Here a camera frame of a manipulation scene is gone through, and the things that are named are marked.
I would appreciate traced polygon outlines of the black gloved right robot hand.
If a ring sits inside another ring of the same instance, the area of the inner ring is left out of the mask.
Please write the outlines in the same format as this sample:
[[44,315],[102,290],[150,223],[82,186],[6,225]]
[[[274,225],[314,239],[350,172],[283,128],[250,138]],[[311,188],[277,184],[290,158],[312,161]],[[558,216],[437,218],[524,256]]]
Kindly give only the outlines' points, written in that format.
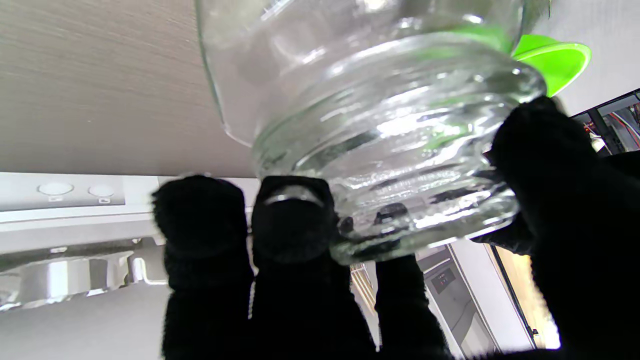
[[[481,358],[637,360],[639,153],[599,156],[540,96],[506,118],[486,157],[520,212],[482,239],[529,246],[561,346]],[[414,255],[375,265],[377,349],[350,268],[329,255],[338,215],[326,181],[265,178],[250,226],[242,190],[221,178],[178,178],[152,198],[171,289],[165,360],[453,359]]]

